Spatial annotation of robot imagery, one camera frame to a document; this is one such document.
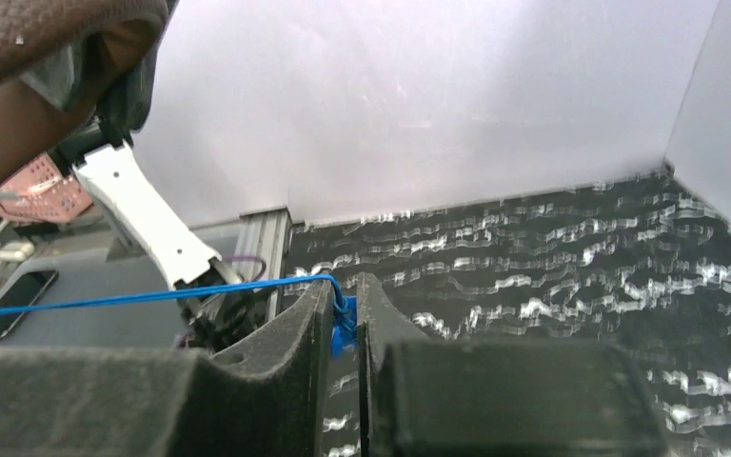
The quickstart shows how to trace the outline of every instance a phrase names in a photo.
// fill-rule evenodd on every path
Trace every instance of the brown fabric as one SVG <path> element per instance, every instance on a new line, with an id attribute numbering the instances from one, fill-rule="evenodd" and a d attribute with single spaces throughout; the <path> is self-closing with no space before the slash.
<path id="1" fill-rule="evenodd" d="M 102 94 L 158 40 L 167 11 L 165 0 L 0 0 L 0 184 L 89 119 Z M 15 79 L 86 37 L 91 58 L 70 111 Z"/>

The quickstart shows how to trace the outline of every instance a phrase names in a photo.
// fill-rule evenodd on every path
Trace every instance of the reflective floor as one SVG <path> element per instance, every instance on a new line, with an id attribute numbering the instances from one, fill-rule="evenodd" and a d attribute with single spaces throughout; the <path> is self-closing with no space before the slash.
<path id="1" fill-rule="evenodd" d="M 322 269 L 349 286 L 376 274 L 437 338 L 617 344 L 678 455 L 731 455 L 731 226 L 668 174 L 298 230 L 286 272 Z M 359 455 L 353 356 L 333 363 L 328 392 L 325 455 Z"/>

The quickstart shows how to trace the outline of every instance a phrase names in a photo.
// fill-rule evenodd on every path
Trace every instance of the black foam pad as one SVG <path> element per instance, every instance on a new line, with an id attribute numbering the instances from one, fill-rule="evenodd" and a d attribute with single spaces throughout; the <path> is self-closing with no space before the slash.
<path id="1" fill-rule="evenodd" d="M 0 457 L 223 455 L 227 377 L 198 351 L 0 349 Z"/>
<path id="2" fill-rule="evenodd" d="M 371 457 L 664 456 L 644 376 L 595 341 L 388 345 Z"/>

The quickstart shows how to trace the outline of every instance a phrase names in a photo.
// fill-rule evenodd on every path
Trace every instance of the gray table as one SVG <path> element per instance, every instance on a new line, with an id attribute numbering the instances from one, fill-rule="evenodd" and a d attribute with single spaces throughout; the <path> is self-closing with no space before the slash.
<path id="1" fill-rule="evenodd" d="M 221 254 L 261 255 L 266 278 L 282 275 L 291 222 L 286 210 L 254 214 L 241 220 L 197 228 L 195 233 Z M 158 269 L 145 255 L 116 256 L 111 231 L 78 235 L 40 246 L 0 290 L 0 297 L 23 273 L 55 269 L 59 277 L 41 304 L 117 294 L 164 290 Z M 250 278 L 255 265 L 240 265 Z M 281 294 L 268 308 L 279 312 Z M 173 300 L 101 308 L 59 309 L 28 314 L 0 346 L 167 348 L 185 326 Z"/>

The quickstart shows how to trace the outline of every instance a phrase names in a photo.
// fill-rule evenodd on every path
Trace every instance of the purple cable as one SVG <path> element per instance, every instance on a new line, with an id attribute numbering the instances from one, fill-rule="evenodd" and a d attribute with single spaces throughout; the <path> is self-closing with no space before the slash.
<path id="1" fill-rule="evenodd" d="M 267 261 L 260 255 L 226 255 L 223 256 L 223 260 L 231 264 L 237 262 L 256 262 L 257 264 L 259 264 L 261 269 L 258 273 L 256 273 L 256 276 L 254 276 L 253 279 L 250 280 L 251 283 L 255 283 L 262 279 L 262 277 L 265 276 L 265 272 L 267 271 Z"/>
<path id="2" fill-rule="evenodd" d="M 223 256 L 223 260 L 226 262 L 229 262 L 231 264 L 237 263 L 237 262 L 256 262 L 261 267 L 259 269 L 259 272 L 256 273 L 256 275 L 253 277 L 253 279 L 250 280 L 251 283 L 255 283 L 262 279 L 263 276 L 265 276 L 265 272 L 267 271 L 267 261 L 259 255 L 225 255 Z M 175 344 L 173 345 L 174 348 L 185 348 L 187 345 L 187 338 L 191 336 L 191 331 L 185 331 L 179 335 L 175 336 Z"/>

